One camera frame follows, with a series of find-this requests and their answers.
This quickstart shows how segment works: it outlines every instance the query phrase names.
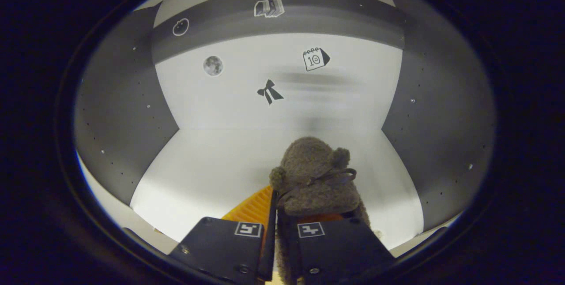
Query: book stack sticker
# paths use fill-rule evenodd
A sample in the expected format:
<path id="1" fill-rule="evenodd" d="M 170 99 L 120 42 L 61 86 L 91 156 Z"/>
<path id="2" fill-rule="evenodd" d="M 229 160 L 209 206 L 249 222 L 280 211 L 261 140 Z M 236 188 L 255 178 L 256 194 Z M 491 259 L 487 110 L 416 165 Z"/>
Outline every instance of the book stack sticker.
<path id="1" fill-rule="evenodd" d="M 265 16 L 266 18 L 274 18 L 284 14 L 283 1 L 281 0 L 264 0 L 258 1 L 254 9 L 255 17 Z"/>
<path id="2" fill-rule="evenodd" d="M 303 52 L 302 56 L 304 58 L 304 64 L 306 65 L 307 71 L 321 68 L 329 62 L 329 56 L 322 50 L 322 48 L 316 47 L 306 50 Z"/>

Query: apple sticker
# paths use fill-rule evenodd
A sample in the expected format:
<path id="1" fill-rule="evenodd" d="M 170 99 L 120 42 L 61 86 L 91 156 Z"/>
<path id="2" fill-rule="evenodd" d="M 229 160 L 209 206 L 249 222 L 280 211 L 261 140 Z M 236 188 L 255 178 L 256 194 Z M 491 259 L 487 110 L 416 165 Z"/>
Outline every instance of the apple sticker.
<path id="1" fill-rule="evenodd" d="M 173 34 L 175 36 L 182 36 L 188 30 L 188 19 L 182 18 L 173 27 Z"/>

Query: stuffed animal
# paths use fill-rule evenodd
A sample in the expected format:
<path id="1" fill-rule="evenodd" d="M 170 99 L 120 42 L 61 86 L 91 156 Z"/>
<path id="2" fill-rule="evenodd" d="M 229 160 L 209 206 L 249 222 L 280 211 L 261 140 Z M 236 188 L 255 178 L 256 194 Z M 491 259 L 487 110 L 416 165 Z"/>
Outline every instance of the stuffed animal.
<path id="1" fill-rule="evenodd" d="M 296 282 L 290 274 L 291 217 L 297 223 L 357 217 L 369 225 L 367 211 L 353 183 L 356 172 L 347 168 L 349 159 L 345 148 L 332 150 L 318 138 L 304 137 L 289 146 L 280 166 L 271 171 L 271 187 L 279 193 L 277 264 L 286 285 Z"/>

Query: gray wall panel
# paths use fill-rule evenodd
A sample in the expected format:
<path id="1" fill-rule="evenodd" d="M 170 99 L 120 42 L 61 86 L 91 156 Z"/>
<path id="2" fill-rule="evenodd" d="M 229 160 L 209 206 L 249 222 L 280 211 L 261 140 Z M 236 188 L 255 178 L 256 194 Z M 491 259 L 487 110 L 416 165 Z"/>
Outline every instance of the gray wall panel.
<path id="1" fill-rule="evenodd" d="M 404 47 L 404 15 L 381 1 L 282 0 L 285 11 L 276 18 L 254 16 L 257 1 L 262 0 L 209 0 L 166 20 L 153 32 L 154 62 L 215 42 L 291 32 L 342 34 Z M 182 18 L 189 28 L 175 36 L 172 29 Z"/>
<path id="2" fill-rule="evenodd" d="M 158 7 L 131 13 L 101 41 L 77 94 L 77 151 L 99 183 L 127 205 L 178 130 L 151 60 Z"/>
<path id="3" fill-rule="evenodd" d="M 414 181 L 426 230 L 464 210 L 478 190 L 496 112 L 485 69 L 458 30 L 422 0 L 393 1 L 407 26 L 383 132 Z"/>

